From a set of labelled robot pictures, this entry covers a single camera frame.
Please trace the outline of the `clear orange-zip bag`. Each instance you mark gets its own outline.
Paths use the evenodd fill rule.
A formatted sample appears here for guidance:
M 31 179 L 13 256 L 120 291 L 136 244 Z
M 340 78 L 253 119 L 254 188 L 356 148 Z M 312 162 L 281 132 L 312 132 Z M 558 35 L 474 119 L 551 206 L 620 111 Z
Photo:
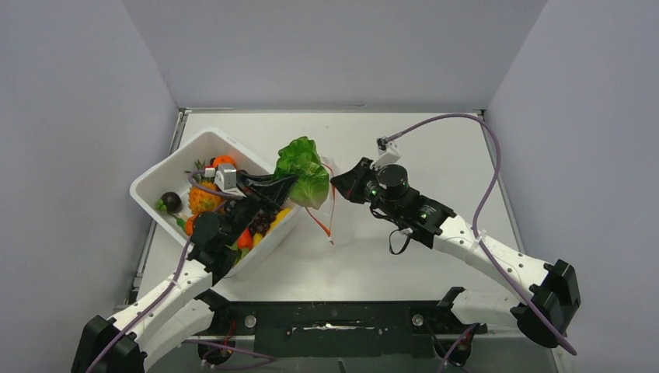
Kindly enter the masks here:
M 346 246 L 354 238 L 355 218 L 351 204 L 336 187 L 329 185 L 326 200 L 319 209 L 305 208 L 306 213 L 333 246 Z

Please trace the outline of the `green lettuce head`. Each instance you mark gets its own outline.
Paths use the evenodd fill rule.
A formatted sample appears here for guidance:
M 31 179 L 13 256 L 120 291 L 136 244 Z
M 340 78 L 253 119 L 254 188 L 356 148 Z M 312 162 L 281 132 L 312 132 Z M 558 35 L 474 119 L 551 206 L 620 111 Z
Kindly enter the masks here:
M 330 189 L 330 176 L 316 149 L 316 142 L 307 136 L 293 139 L 278 151 L 274 175 L 277 178 L 296 175 L 289 198 L 299 206 L 320 209 Z

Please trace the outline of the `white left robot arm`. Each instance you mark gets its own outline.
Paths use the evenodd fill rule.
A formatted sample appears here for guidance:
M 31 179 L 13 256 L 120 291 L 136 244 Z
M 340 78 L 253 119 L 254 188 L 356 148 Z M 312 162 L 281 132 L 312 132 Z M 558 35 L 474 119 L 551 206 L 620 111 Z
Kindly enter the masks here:
M 213 319 L 188 317 L 180 332 L 164 329 L 182 309 L 198 308 L 203 294 L 234 266 L 240 252 L 233 247 L 261 212 L 280 210 L 298 176 L 254 176 L 237 173 L 239 194 L 224 193 L 226 202 L 194 219 L 193 233 L 184 243 L 176 269 L 133 305 L 108 319 L 100 315 L 83 328 L 73 372 L 145 372 L 148 364 L 207 328 Z

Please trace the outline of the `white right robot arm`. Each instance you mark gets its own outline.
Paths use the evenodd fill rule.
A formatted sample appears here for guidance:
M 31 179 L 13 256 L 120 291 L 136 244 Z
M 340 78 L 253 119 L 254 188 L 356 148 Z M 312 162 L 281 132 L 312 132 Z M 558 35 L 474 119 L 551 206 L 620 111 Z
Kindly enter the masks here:
M 575 354 L 566 331 L 581 306 L 576 270 L 564 260 L 548 263 L 489 237 L 446 205 L 412 188 L 403 166 L 373 167 L 363 158 L 330 182 L 354 204 L 367 204 L 377 219 L 392 222 L 408 241 L 453 256 L 508 291 L 478 295 L 463 288 L 447 295 L 438 324 L 455 332 L 465 324 L 515 326 L 540 346 Z

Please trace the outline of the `white plastic food bin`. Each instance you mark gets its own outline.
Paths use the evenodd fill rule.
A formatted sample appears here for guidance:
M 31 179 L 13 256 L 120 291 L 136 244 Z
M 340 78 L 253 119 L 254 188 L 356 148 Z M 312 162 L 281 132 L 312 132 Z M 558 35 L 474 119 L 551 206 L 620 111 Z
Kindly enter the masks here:
M 131 197 L 179 246 L 184 245 L 187 236 L 175 218 L 157 212 L 155 202 L 165 192 L 176 192 L 183 202 L 187 202 L 190 183 L 184 172 L 192 170 L 195 161 L 208 160 L 216 155 L 230 156 L 240 168 L 252 174 L 263 175 L 274 171 L 274 164 L 259 157 L 251 148 L 224 131 L 206 127 L 131 184 Z M 287 202 L 285 207 L 291 211 L 282 222 L 275 226 L 272 232 L 267 233 L 263 240 L 227 273 L 227 277 L 240 280 L 249 277 L 298 225 L 302 208 L 292 202 Z

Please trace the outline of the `yellow banana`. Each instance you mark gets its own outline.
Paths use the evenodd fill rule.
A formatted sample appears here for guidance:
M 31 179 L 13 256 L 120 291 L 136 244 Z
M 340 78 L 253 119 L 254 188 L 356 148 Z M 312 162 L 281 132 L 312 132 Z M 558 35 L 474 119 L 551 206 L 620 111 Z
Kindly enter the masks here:
M 260 234 L 255 234 L 253 236 L 253 248 L 258 246 L 260 242 L 274 229 L 276 228 L 285 218 L 286 216 L 291 212 L 290 208 L 285 208 L 280 211 L 278 211 L 277 218 L 274 221 L 274 223 L 271 225 L 270 231 L 265 235 L 262 236 Z

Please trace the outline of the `purple grape bunch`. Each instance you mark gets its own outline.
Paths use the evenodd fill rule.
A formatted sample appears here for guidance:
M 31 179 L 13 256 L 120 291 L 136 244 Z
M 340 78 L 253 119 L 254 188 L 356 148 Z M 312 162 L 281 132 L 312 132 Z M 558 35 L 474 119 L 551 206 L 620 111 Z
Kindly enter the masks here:
M 265 236 L 277 218 L 278 211 L 261 211 L 248 227 L 251 236 L 260 234 Z

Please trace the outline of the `orange carrot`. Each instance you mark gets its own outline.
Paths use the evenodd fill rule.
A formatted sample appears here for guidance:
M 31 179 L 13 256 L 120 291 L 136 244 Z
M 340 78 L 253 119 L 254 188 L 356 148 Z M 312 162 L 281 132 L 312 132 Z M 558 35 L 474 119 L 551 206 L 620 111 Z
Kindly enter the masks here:
M 253 236 L 248 228 L 237 239 L 236 247 L 240 250 L 251 250 L 253 248 Z

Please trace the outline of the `toy pineapple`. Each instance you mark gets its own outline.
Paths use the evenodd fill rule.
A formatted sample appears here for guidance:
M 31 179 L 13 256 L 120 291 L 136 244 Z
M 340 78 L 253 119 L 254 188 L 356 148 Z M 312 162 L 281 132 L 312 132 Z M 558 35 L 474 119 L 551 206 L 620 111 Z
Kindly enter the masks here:
M 193 176 L 196 184 L 203 188 L 213 191 L 219 191 L 218 186 L 214 183 L 214 177 L 205 176 L 205 173 Z M 224 199 L 218 195 L 208 193 L 197 186 L 191 186 L 188 194 L 188 208 L 192 214 L 213 211 L 221 206 Z

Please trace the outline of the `dark mangosteen with green leaves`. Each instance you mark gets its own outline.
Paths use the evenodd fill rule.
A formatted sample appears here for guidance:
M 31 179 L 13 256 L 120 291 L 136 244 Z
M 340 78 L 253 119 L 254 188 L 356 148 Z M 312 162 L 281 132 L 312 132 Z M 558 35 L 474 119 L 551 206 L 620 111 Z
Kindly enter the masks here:
M 165 192 L 156 202 L 155 209 L 163 214 L 177 214 L 182 210 L 180 196 L 172 191 Z

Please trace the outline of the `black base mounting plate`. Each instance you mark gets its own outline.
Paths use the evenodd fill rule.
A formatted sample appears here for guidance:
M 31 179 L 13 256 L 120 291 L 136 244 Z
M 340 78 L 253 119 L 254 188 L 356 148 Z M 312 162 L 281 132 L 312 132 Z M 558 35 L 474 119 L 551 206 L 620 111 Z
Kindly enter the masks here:
M 274 357 L 434 357 L 467 329 L 444 301 L 229 302 L 203 336 L 252 340 Z

